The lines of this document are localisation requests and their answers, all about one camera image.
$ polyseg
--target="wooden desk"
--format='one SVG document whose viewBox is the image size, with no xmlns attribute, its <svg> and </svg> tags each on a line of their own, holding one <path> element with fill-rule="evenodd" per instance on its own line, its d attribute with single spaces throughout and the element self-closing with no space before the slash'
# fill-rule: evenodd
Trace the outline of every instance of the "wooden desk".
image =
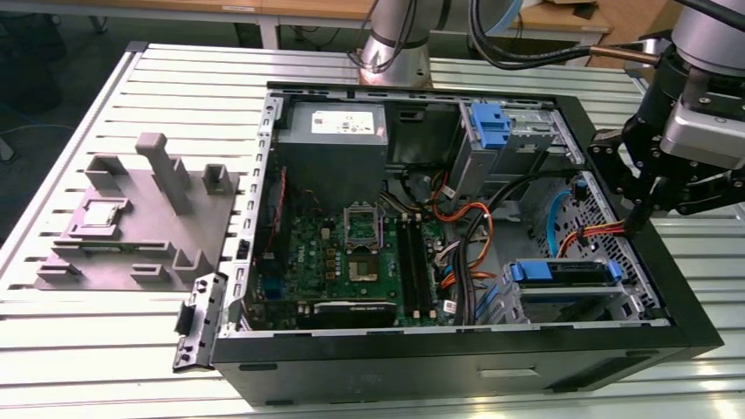
<svg viewBox="0 0 745 419">
<path fill-rule="evenodd" d="M 263 14 L 360 21 L 372 5 L 373 0 L 263 0 Z M 528 7 L 521 12 L 524 27 L 545 31 L 600 33 L 612 31 L 612 25 L 601 13 L 596 12 L 593 18 L 585 20 L 572 14 L 573 10 L 572 6 L 553 3 Z"/>
<path fill-rule="evenodd" d="M 95 16 L 259 24 L 264 48 L 279 49 L 280 25 L 359 28 L 372 4 L 373 0 L 0 0 L 0 10 L 91 16 L 97 31 L 105 28 Z M 527 8 L 523 37 L 597 43 L 612 25 L 600 12 L 585 20 L 572 11 L 571 6 L 553 3 Z M 464 21 L 457 32 L 465 32 L 465 25 Z M 516 31 L 513 25 L 501 35 L 513 37 Z M 585 64 L 587 58 L 569 61 L 569 65 Z"/>
<path fill-rule="evenodd" d="M 51 3 L 78 7 L 260 13 L 263 0 L 43 0 L 39 2 L 31 1 L 31 3 Z"/>
</svg>

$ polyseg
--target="metal bracket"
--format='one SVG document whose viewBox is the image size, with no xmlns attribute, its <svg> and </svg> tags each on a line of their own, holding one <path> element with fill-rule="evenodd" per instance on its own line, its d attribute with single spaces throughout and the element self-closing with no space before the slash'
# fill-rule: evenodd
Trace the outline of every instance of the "metal bracket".
<svg viewBox="0 0 745 419">
<path fill-rule="evenodd" d="M 220 328 L 225 295 L 225 274 L 216 272 L 195 281 L 187 303 L 181 304 L 176 332 L 181 335 L 173 359 L 173 372 L 212 370 L 212 348 Z"/>
</svg>

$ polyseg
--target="metal workbench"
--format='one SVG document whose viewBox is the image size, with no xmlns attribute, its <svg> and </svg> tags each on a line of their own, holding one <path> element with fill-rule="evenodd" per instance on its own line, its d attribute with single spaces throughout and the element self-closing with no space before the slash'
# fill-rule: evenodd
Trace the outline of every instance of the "metal workbench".
<svg viewBox="0 0 745 419">
<path fill-rule="evenodd" d="M 621 72 L 549 67 L 501 72 L 433 59 L 436 87 L 577 96 L 597 127 L 620 127 L 641 85 Z M 149 45 L 125 53 L 0 250 L 0 416 L 163 417 L 252 412 L 217 373 L 175 375 L 176 292 L 40 292 L 40 259 L 64 230 L 92 154 L 133 155 L 141 131 L 164 132 L 187 166 L 251 173 L 269 79 L 355 83 L 343 54 Z M 243 208 L 239 200 L 236 208 Z M 721 417 L 745 412 L 745 222 L 741 208 L 656 221 L 725 346 L 644 371 L 592 394 L 260 409 L 285 417 Z M 235 244 L 225 245 L 225 254 Z"/>
</svg>

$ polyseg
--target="floor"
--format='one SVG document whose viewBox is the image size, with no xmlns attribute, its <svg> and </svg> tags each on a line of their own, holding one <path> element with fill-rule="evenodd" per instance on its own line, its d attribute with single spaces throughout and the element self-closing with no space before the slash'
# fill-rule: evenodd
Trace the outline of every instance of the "floor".
<svg viewBox="0 0 745 419">
<path fill-rule="evenodd" d="M 76 127 L 131 41 L 236 47 L 240 46 L 240 35 L 244 46 L 259 47 L 256 28 L 244 24 L 237 26 L 209 22 L 111 18 L 108 32 L 96 34 L 87 17 L 60 17 L 58 29 L 68 52 L 64 58 L 50 64 L 63 92 L 60 104 L 44 113 L 22 115 L 0 103 L 0 137 L 15 151 L 10 162 L 0 161 L 0 244 L 23 214 L 72 130 L 64 127 L 34 127 L 8 134 L 4 132 L 30 123 Z M 295 31 L 283 27 L 280 37 L 283 49 L 317 51 L 320 47 L 325 52 L 348 51 L 355 47 L 356 39 L 357 30 L 343 29 L 336 33 L 336 30 L 328 28 Z M 516 41 L 513 46 L 525 44 L 529 48 L 528 40 L 511 42 L 515 44 Z M 439 35 L 429 42 L 433 56 L 471 58 L 464 36 Z"/>
</svg>

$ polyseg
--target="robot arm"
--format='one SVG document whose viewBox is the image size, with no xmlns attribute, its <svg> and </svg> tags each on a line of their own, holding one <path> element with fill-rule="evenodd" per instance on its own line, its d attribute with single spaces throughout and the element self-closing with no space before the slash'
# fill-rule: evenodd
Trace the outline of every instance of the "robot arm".
<svg viewBox="0 0 745 419">
<path fill-rule="evenodd" d="M 504 28 L 521 0 L 377 0 L 363 55 L 351 54 L 367 84 L 425 86 L 428 34 L 464 16 L 484 59 L 507 70 L 593 55 L 657 67 L 640 110 L 617 131 L 601 131 L 589 155 L 603 179 L 632 207 L 633 234 L 657 213 L 695 214 L 745 201 L 745 2 L 677 0 L 685 6 L 660 57 L 600 46 L 524 56 L 489 44 L 484 27 Z M 621 159 L 625 146 L 637 170 Z"/>
<path fill-rule="evenodd" d="M 717 4 L 745 15 L 744 2 Z M 592 160 L 633 206 L 631 233 L 656 213 L 691 215 L 745 201 L 745 55 L 736 52 L 744 43 L 745 32 L 685 9 L 640 110 L 623 130 L 595 137 Z"/>
</svg>

